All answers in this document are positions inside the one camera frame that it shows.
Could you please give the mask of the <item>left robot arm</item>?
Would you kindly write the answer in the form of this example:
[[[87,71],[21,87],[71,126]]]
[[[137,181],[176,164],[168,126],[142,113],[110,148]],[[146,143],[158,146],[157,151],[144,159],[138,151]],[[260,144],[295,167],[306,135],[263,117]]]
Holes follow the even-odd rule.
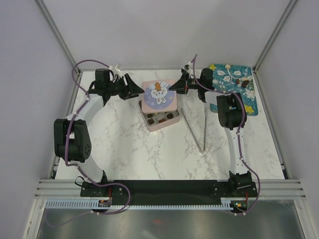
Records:
[[[97,69],[89,89],[84,91],[82,104],[70,115],[54,122],[54,151],[64,160],[67,167],[75,167],[92,183],[97,196],[109,191],[106,173],[91,155],[92,143],[88,124],[113,96],[122,100],[138,97],[144,93],[128,73],[121,73],[116,67]]]

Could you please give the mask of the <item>metal tongs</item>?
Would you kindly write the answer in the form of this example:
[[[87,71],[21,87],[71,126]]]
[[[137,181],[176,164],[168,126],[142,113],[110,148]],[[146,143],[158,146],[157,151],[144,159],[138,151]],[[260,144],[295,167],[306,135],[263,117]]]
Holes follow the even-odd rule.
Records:
[[[194,142],[198,148],[200,154],[204,154],[206,152],[206,143],[207,143],[207,120],[208,120],[208,113],[207,107],[204,107],[204,118],[202,124],[199,122],[192,122],[187,118],[187,114],[185,113],[184,109],[181,108],[181,115],[184,118],[186,126],[190,131],[191,136],[194,139]]]

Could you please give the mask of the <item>tin lid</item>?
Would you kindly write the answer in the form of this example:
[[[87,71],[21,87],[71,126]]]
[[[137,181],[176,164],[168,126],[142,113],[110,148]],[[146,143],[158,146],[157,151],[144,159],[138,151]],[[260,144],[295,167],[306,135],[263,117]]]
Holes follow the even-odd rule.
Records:
[[[144,94],[140,96],[142,112],[148,114],[177,110],[177,93],[169,90],[174,83],[175,80],[142,82],[144,90]]]

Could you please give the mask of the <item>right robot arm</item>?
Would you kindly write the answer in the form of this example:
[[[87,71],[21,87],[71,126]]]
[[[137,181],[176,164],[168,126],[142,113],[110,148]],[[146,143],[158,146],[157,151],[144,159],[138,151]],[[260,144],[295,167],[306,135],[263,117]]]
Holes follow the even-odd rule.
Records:
[[[240,94],[215,89],[213,71],[204,68],[200,77],[197,78],[190,73],[190,64],[182,68],[180,79],[169,89],[183,95],[186,95],[189,90],[197,90],[198,98],[202,102],[217,105],[218,120],[221,127],[225,129],[230,152],[228,191],[232,196],[240,196],[245,192],[246,187],[252,184],[251,173],[244,162],[241,130],[247,115]]]

